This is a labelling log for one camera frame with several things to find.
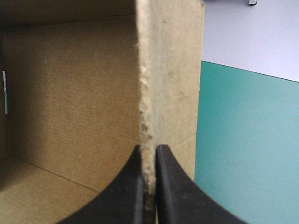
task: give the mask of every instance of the corrugated cardboard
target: corrugated cardboard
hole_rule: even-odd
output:
[[[16,158],[1,161],[0,180],[2,224],[55,223],[97,195]]]
[[[3,36],[10,153],[102,190],[139,141],[134,18]]]
[[[0,44],[0,159],[7,156],[7,121],[5,116],[5,101],[4,101],[4,85],[2,71],[5,70],[4,67],[4,55],[2,54],[1,44]]]
[[[193,178],[204,3],[139,0],[143,175],[155,188],[155,148],[168,144]]]
[[[124,16],[134,8],[132,0],[0,2],[8,95],[7,119],[0,97],[0,223],[71,214],[139,143],[147,199],[158,144],[193,176],[203,3],[138,0],[137,24]]]
[[[134,15],[135,0],[1,0],[0,27]]]

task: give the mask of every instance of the teal wall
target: teal wall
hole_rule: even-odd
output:
[[[299,83],[202,63],[196,183],[252,224],[299,224]]]

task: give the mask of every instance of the cardboard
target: cardboard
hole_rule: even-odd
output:
[[[0,27],[134,15],[135,0],[1,0]]]
[[[49,224],[72,214],[97,192],[16,158],[0,163],[0,222]]]
[[[10,154],[104,189],[139,142],[134,18],[5,28],[3,37]]]
[[[168,144],[194,178],[204,3],[137,2],[142,171],[155,191],[155,148]]]
[[[193,176],[203,3],[138,0],[136,11],[131,0],[0,2],[0,223],[71,214],[136,144],[151,199],[158,144]]]

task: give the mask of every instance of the white wall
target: white wall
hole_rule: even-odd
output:
[[[206,0],[203,61],[299,81],[299,0]]]

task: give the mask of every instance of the black clamp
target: black clamp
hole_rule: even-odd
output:
[[[156,177],[160,224],[246,224],[200,190],[181,168],[168,145],[157,147]],[[111,184],[59,224],[149,224],[143,220],[143,197],[141,157],[139,146],[136,146]]]

